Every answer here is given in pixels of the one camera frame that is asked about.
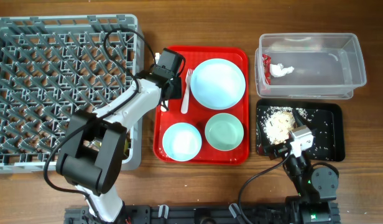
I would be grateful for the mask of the leftover rice food waste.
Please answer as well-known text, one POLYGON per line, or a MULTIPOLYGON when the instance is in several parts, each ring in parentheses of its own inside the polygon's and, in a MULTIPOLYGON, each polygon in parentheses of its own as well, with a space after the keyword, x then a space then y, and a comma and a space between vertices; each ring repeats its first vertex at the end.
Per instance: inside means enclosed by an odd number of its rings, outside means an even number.
POLYGON ((329 159, 335 151, 333 113, 327 110, 292 108, 286 106, 257 107, 257 153, 264 155, 263 147, 279 144, 289 138, 289 131, 307 125, 314 135, 313 148, 308 152, 315 159, 329 159))

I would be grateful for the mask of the white plastic spoon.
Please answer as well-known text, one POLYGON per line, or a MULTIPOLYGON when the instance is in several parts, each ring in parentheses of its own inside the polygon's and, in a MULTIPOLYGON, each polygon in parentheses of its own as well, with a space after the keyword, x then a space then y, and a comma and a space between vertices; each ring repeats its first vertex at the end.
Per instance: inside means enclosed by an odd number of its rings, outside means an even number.
POLYGON ((161 102, 160 110, 161 110, 161 112, 168 111, 168 100, 165 100, 165 101, 161 102))

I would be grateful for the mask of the pink plastic fork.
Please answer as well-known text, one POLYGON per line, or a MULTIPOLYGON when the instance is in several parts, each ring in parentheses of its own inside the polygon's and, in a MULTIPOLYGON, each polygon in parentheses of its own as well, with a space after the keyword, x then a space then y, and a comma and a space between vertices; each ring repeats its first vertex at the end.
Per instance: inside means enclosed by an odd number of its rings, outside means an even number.
POLYGON ((186 88, 185 88, 185 93, 183 96, 183 101, 182 101, 181 110, 180 110, 182 114, 187 114, 188 112, 188 105, 189 105, 189 99, 190 99, 190 82, 191 82, 191 77, 193 72, 194 72, 194 69, 189 68, 185 78, 186 88))

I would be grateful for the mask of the green bowl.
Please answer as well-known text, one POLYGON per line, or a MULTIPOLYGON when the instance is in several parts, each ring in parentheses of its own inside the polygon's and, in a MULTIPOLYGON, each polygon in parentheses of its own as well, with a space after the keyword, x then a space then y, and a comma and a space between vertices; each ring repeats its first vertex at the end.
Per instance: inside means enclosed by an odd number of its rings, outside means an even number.
POLYGON ((232 151, 244 139, 242 122, 232 114, 218 113, 206 123, 205 138, 211 147, 219 151, 232 151))

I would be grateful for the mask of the small light blue saucer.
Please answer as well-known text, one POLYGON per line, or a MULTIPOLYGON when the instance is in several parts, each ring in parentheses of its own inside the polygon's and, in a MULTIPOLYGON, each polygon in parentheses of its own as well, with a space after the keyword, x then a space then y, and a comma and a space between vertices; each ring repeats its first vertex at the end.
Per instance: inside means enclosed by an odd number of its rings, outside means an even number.
POLYGON ((171 125, 162 138, 163 150, 169 158, 186 162, 195 158, 202 147, 200 132, 189 123, 171 125))

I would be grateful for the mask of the white tissue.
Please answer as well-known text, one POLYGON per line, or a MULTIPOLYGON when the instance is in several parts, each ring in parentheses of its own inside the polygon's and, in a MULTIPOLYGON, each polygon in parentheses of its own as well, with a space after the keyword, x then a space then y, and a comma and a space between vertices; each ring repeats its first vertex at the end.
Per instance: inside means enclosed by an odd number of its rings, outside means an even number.
POLYGON ((292 73, 294 71, 294 67, 284 67, 282 63, 270 64, 269 71, 273 77, 279 78, 292 73))

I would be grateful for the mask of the red snack wrapper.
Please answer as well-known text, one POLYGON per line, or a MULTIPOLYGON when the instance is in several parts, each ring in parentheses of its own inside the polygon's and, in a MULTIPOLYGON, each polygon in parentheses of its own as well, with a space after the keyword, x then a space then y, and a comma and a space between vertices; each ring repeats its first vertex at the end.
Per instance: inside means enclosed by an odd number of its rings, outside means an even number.
POLYGON ((264 75, 265 75, 265 82, 266 84, 270 85, 270 79, 271 79, 271 74, 270 74, 270 65, 271 65, 271 57, 263 54, 262 55, 262 62, 264 66, 264 75))

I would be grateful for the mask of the yellow plastic cup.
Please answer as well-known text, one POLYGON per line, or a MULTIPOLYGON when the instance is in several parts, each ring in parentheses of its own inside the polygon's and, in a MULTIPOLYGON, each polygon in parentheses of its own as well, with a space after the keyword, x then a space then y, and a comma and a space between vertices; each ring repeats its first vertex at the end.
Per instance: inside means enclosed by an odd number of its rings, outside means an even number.
POLYGON ((128 140, 125 141, 125 145, 124 145, 124 155, 126 155, 126 156, 129 155, 129 141, 128 141, 128 140))

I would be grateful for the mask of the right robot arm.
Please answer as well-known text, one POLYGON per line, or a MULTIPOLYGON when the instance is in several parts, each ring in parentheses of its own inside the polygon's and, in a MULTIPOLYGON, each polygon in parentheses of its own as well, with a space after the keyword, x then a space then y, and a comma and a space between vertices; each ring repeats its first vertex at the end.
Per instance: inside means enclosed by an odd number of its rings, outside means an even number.
POLYGON ((340 223, 336 190, 339 171, 326 162, 312 164, 306 152, 291 154, 291 140, 264 146, 270 159, 282 158, 282 166, 293 182, 298 195, 285 199, 287 223, 340 223))

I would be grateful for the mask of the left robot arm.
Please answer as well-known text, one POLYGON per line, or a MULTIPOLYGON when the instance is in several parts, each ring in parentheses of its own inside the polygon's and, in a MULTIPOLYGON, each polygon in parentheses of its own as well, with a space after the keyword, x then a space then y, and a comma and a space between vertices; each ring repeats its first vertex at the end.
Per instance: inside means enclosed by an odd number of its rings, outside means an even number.
POLYGON ((84 195, 90 219, 129 223, 125 203, 114 183, 121 171, 127 133, 148 111, 180 97, 181 54, 164 49, 150 71, 133 76, 131 86, 108 105, 93 112, 78 110, 70 118, 56 171, 84 195))

